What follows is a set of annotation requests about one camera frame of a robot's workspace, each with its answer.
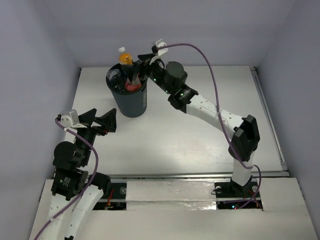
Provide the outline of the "orange juice bottle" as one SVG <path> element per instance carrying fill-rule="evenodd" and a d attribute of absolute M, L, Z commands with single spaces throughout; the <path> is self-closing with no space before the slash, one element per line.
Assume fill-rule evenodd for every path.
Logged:
<path fill-rule="evenodd" d="M 132 56 L 126 51 L 125 47 L 120 47 L 118 49 L 119 57 L 118 62 L 121 65 L 133 65 L 134 61 Z"/>

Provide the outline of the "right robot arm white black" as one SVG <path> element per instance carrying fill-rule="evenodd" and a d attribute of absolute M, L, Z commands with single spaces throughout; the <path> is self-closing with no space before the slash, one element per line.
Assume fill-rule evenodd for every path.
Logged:
<path fill-rule="evenodd" d="M 199 118 L 220 130 L 229 144 L 233 157 L 233 173 L 228 189 L 243 197 L 252 181 L 252 158 L 258 148 L 260 133 L 257 120 L 252 115 L 242 117 L 218 108 L 186 84 L 187 72 L 181 63 L 164 64 L 154 53 L 140 54 L 136 61 L 138 75 L 151 79 L 169 95 L 169 103 L 190 116 Z"/>

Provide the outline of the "clear bottle red cap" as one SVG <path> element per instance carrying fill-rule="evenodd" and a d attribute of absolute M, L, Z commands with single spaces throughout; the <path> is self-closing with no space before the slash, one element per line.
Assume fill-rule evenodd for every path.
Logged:
<path fill-rule="evenodd" d="M 134 92 L 142 86 L 141 80 L 138 75 L 133 77 L 130 81 L 129 78 L 126 80 L 125 89 L 129 92 Z"/>

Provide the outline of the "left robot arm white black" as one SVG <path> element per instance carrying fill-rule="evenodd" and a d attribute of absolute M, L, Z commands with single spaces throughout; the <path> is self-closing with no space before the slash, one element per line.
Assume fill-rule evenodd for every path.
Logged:
<path fill-rule="evenodd" d="M 55 172 L 50 208 L 40 240 L 75 240 L 94 206 L 110 194 L 111 179 L 99 173 L 99 157 L 94 142 L 97 136 L 117 129 L 115 108 L 98 117 L 93 108 L 83 114 L 76 110 L 59 114 L 55 123 L 74 140 L 62 141 L 54 149 Z"/>

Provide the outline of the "clear crushed bottle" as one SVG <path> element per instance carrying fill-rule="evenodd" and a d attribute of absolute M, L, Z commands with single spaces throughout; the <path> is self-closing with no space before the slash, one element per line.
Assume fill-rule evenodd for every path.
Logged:
<path fill-rule="evenodd" d="M 115 68 L 115 69 L 110 69 L 107 74 L 106 74 L 106 79 L 109 82 L 112 81 L 120 81 L 122 79 L 122 73 L 119 69 Z"/>

